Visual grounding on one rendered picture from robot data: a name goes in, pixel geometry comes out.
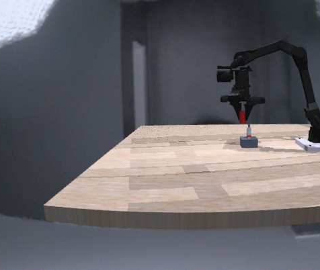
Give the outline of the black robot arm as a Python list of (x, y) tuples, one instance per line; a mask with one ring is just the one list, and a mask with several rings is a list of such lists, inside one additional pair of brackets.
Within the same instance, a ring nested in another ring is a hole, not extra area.
[[(249, 82), (248, 71), (253, 71), (248, 65), (247, 68), (240, 67), (240, 70), (232, 70), (238, 66), (245, 66), (251, 61), (262, 57), (267, 54), (271, 54), (275, 51), (282, 50), (285, 53), (291, 55), (299, 70), (305, 97), (307, 100), (307, 107), (304, 107), (305, 117), (311, 122), (308, 141), (312, 143), (320, 143), (320, 111), (315, 101), (313, 92), (313, 86), (308, 70), (307, 51), (303, 47), (297, 47), (293, 44), (289, 44), (283, 40), (276, 41), (275, 43), (262, 46), (253, 50), (239, 51), (235, 53), (234, 61), (230, 66), (217, 66), (217, 82), (231, 82), (234, 80), (233, 71), (235, 71), (235, 82), (243, 83)], [(230, 103), (239, 103), (242, 98), (246, 99), (246, 92), (242, 87), (235, 90), (232, 88), (232, 92), (228, 94)]]

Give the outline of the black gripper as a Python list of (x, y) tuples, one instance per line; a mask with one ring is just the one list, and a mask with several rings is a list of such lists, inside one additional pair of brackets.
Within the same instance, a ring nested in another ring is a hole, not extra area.
[[(250, 112), (253, 108), (253, 105), (256, 105), (256, 104), (262, 104), (262, 103), (265, 103), (265, 99), (264, 97), (257, 97), (257, 96), (252, 96), (249, 94), (249, 83), (247, 82), (243, 82), (243, 83), (235, 83), (234, 85), (235, 87), (235, 90), (236, 89), (239, 89), (239, 87), (242, 87), (245, 92), (246, 92), (246, 99), (243, 99), (241, 101), (246, 101), (247, 104), (244, 104), (244, 107), (245, 107), (245, 121), (247, 121), (249, 115), (250, 115)], [(221, 96), (221, 102), (228, 102), (229, 101), (229, 96), (228, 95), (222, 95)], [(239, 111), (241, 111), (241, 103), (230, 103), (235, 111), (236, 111), (236, 114), (237, 114), (237, 117), (238, 119), (240, 120), (240, 113)]]

